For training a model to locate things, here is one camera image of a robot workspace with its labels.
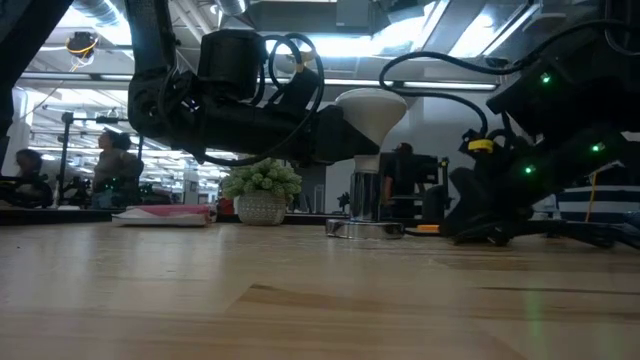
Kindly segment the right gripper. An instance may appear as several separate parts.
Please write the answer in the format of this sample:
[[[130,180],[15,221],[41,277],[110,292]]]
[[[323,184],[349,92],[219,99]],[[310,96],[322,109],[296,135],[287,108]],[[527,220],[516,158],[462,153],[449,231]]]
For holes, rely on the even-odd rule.
[[[508,237],[507,223],[525,220],[525,209],[625,155],[618,130],[587,128],[555,145],[520,143],[476,154],[473,168],[459,167],[450,182],[457,205],[439,225],[444,237]]]

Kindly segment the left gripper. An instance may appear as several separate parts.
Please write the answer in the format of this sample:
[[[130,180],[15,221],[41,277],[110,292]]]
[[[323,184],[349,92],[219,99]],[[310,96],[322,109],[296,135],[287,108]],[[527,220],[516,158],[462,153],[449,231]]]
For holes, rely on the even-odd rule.
[[[276,92],[278,103],[263,108],[207,98],[196,112],[199,139],[194,156],[219,163],[219,158],[206,154],[210,147],[251,154],[251,163],[267,157],[292,158],[300,153],[294,144],[311,121],[314,162],[333,164],[377,154],[380,146],[349,123],[341,107],[329,105],[317,112],[323,95],[324,73],[304,69]]]

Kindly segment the green artificial potted plant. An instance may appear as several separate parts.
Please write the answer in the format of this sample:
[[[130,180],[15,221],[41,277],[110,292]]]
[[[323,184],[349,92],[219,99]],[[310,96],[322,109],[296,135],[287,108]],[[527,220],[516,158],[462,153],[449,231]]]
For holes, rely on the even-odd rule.
[[[301,193],[302,178],[275,159],[234,167],[222,183],[222,196],[232,200],[240,221],[252,226],[277,226]]]

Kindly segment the person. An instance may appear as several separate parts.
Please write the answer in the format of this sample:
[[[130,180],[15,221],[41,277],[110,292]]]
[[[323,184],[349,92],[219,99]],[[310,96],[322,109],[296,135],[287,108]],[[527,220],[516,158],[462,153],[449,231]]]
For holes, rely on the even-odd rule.
[[[383,204],[390,207],[393,218],[413,218],[414,201],[394,200],[398,196],[412,196],[415,192],[416,173],[413,165],[413,147],[402,142],[394,149],[394,156],[385,166]]]
[[[31,208],[52,206],[60,163],[45,161],[41,153],[32,149],[19,150],[15,158],[19,166],[18,177],[23,179],[15,190],[19,203]]]
[[[101,149],[94,168],[92,208],[124,208],[136,202],[138,180],[144,163],[129,152],[132,145],[127,133],[105,130],[98,138]]]

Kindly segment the black robot rig with arms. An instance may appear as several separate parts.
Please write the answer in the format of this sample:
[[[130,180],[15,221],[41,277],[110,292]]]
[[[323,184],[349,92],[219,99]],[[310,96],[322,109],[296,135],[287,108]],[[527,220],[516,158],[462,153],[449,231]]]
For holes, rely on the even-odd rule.
[[[59,129],[27,128],[28,135],[24,145],[20,145],[10,155],[15,160],[17,172],[0,175],[0,202],[19,208],[28,208],[19,203],[15,190],[23,182],[18,177],[19,166],[16,163],[16,153],[21,149],[32,149],[42,154],[45,161],[60,163],[59,181],[54,192],[54,204],[46,208],[72,206],[80,209],[92,208],[92,184],[94,168],[98,163],[101,149],[98,138],[105,130],[117,133],[127,133],[132,145],[129,152],[135,154],[143,163],[145,137],[140,134],[130,135],[122,125],[123,118],[97,116],[94,118],[79,118],[73,112],[65,112],[61,116]],[[139,190],[136,202],[141,203],[145,193]]]

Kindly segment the pink white package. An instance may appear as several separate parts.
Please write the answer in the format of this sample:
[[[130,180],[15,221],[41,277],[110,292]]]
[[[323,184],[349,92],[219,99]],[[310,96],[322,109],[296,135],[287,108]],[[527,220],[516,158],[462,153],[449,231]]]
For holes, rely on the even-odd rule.
[[[216,215],[216,210],[209,205],[184,205],[184,204],[165,204],[165,205],[137,205],[126,208],[130,210],[141,210],[152,215],[168,217],[185,214],[204,214],[207,216]]]

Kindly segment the yellow black ceiling reel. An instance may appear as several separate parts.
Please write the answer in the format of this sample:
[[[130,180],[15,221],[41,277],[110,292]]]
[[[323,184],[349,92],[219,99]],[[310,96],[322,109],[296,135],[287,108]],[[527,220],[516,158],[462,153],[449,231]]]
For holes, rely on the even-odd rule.
[[[66,40],[65,48],[71,56],[71,72],[91,65],[94,61],[99,36],[91,32],[75,32]]]

